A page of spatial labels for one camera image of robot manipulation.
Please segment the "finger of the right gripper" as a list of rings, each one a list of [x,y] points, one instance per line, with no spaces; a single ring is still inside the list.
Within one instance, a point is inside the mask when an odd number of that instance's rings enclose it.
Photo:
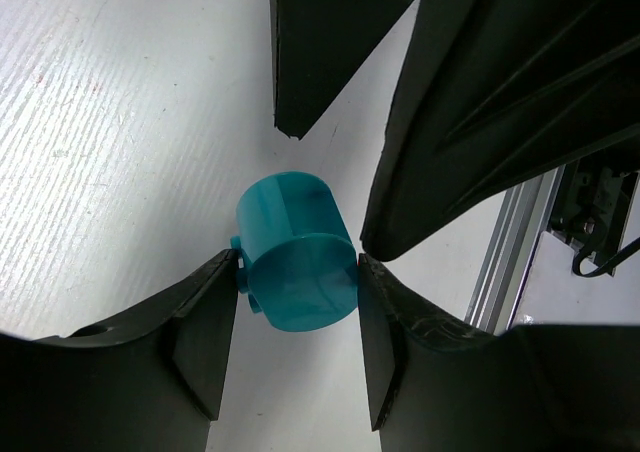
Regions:
[[[269,0],[274,125],[303,138],[414,0]]]
[[[361,242],[392,261],[639,131],[639,0],[420,0]]]

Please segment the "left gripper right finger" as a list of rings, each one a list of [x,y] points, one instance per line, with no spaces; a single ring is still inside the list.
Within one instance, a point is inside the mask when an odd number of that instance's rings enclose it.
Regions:
[[[525,325],[499,336],[359,259],[371,426],[386,451],[635,451],[639,330]]]

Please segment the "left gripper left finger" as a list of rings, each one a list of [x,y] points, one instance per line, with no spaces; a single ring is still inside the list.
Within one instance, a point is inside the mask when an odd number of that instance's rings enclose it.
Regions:
[[[202,451],[218,418],[238,292],[224,250],[67,337],[1,337],[5,451]]]

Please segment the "teal rounded lego brick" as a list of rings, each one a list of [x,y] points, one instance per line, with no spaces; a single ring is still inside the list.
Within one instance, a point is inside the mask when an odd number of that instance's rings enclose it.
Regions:
[[[256,182],[237,204],[236,223],[238,289],[271,326],[313,331],[356,309],[356,250],[320,178],[283,172]]]

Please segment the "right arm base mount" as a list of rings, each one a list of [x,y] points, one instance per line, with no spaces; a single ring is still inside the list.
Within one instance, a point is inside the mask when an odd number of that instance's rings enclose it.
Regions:
[[[574,275],[614,275],[639,252],[638,239],[622,244],[638,180],[637,172],[616,172],[594,160],[565,167],[549,228],[574,250]]]

